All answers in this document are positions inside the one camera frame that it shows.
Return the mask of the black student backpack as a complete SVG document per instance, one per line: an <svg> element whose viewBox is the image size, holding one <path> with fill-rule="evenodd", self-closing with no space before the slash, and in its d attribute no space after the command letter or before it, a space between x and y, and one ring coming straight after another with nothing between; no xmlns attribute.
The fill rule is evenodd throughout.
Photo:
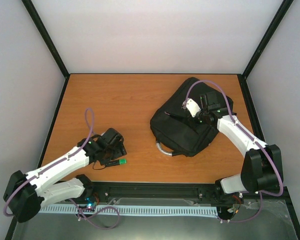
<svg viewBox="0 0 300 240"><path fill-rule="evenodd" d="M215 92L221 108L226 108L222 93L199 79L186 79L176 92L154 113L150 129L155 137L158 150L167 156L184 155L193 157L207 148L219 131L213 125L200 123L183 109L186 98L201 104L206 93Z"/></svg>

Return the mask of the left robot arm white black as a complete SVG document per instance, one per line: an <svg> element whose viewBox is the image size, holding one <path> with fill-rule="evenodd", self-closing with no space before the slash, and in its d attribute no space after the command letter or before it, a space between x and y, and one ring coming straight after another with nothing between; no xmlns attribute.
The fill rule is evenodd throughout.
<svg viewBox="0 0 300 240"><path fill-rule="evenodd" d="M95 202L97 197L94 195L93 183L85 174L64 182L60 180L96 162L103 168L120 165L124 162L121 157L126 154L124 137L114 128L109 128L101 135L84 138L47 165L27 173L20 170L14 172L3 194L3 213L24 223L41 209L64 200Z"/></svg>

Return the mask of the green black highlighter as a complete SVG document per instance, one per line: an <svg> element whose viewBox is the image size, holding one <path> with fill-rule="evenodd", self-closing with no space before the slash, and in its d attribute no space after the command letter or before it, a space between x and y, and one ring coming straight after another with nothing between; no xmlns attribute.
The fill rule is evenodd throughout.
<svg viewBox="0 0 300 240"><path fill-rule="evenodd" d="M127 163L127 160L125 158L121 158L121 159L116 159L116 160L111 160L105 163L105 167L109 168L109 167L114 167L114 166L119 166L119 165L124 165Z"/></svg>

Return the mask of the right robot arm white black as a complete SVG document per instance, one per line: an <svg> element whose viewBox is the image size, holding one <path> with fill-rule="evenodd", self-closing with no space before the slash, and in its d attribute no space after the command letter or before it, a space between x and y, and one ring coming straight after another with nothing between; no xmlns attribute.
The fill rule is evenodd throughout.
<svg viewBox="0 0 300 240"><path fill-rule="evenodd" d="M281 150L253 135L230 108L229 101L221 106L215 93L200 97L201 104L186 101L186 109L200 124L208 124L225 135L243 156L241 172L216 181L223 195L233 193L265 193L279 197L284 192Z"/></svg>

